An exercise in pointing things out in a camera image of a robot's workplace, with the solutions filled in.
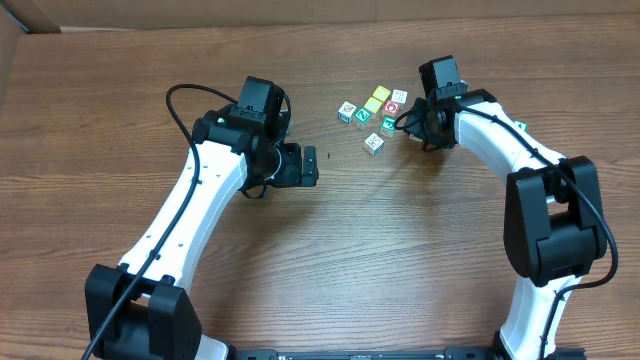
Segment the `green letter F block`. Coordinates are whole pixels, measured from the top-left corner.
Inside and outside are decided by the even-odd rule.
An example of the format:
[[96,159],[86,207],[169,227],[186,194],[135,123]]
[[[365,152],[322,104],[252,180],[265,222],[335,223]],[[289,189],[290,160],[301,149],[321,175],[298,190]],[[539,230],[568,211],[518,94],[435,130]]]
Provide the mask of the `green letter F block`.
[[395,119],[392,117],[384,117],[380,127],[380,134],[392,138],[395,132]]

